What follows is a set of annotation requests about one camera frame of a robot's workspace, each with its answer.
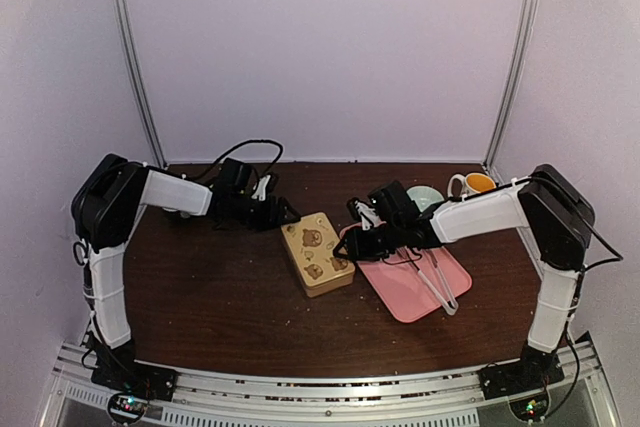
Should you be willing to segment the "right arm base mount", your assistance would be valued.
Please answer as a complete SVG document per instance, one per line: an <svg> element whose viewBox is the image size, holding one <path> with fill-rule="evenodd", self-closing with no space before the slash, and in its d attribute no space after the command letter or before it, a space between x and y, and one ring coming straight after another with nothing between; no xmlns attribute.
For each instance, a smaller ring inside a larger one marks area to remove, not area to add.
<svg viewBox="0 0 640 427"><path fill-rule="evenodd" d="M523 347L517 360L488 364L477 375L486 400L543 390L565 379L555 351L545 353L529 345Z"/></svg>

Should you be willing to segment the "clear plastic tongs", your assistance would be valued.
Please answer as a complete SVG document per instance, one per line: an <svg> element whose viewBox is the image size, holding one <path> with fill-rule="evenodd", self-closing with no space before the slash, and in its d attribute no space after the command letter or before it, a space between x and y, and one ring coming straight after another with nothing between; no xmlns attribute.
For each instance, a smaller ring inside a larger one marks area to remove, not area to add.
<svg viewBox="0 0 640 427"><path fill-rule="evenodd" d="M455 315L459 304L434 252L432 250L416 251L409 249L407 260L445 313L448 316Z"/></svg>

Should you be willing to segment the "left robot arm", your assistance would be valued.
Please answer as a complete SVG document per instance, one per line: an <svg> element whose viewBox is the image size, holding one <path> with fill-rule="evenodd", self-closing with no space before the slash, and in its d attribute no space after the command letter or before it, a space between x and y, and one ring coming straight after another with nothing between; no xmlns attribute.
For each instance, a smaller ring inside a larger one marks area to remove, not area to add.
<svg viewBox="0 0 640 427"><path fill-rule="evenodd" d="M124 255L142 209L157 207L189 217L232 221L254 231L289 227L302 214L287 198L275 194L276 175L265 173L249 182L254 168L227 159L219 173L200 183L106 155L73 198L75 233L85 248L84 295L92 312L93 330L110 349L132 340L124 294Z"/></svg>

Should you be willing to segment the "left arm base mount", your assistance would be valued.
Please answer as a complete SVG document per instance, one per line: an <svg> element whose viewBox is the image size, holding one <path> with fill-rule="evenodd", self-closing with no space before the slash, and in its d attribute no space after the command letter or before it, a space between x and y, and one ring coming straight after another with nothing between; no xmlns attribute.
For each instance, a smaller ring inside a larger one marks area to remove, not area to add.
<svg viewBox="0 0 640 427"><path fill-rule="evenodd" d="M133 340L120 347L110 348L90 332L87 349L89 353L96 354L96 364L91 369L93 384L146 400L173 399L177 372L137 362Z"/></svg>

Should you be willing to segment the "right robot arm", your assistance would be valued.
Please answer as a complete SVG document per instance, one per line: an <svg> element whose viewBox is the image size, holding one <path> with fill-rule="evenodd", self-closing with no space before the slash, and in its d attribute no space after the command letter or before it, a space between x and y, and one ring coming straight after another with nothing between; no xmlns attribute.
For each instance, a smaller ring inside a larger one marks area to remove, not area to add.
<svg viewBox="0 0 640 427"><path fill-rule="evenodd" d="M340 236L333 253L352 262L375 262L401 248L426 251L492 232L517 230L541 277L528 332L533 350L513 366L519 387L535 387L551 371L547 354L562 339L577 304L577 287L593 236L595 213L586 198L552 165L488 192L450 197L418 207L398 181L353 198L356 225Z"/></svg>

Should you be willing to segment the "bear print tin lid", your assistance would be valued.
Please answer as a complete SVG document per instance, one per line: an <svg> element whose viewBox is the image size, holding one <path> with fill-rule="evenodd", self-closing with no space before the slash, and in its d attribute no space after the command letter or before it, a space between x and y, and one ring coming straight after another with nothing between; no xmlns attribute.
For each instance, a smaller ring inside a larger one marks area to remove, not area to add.
<svg viewBox="0 0 640 427"><path fill-rule="evenodd" d="M288 254L307 248L332 252L339 241L338 234L324 212L303 216L297 223L282 226L281 232Z"/></svg>

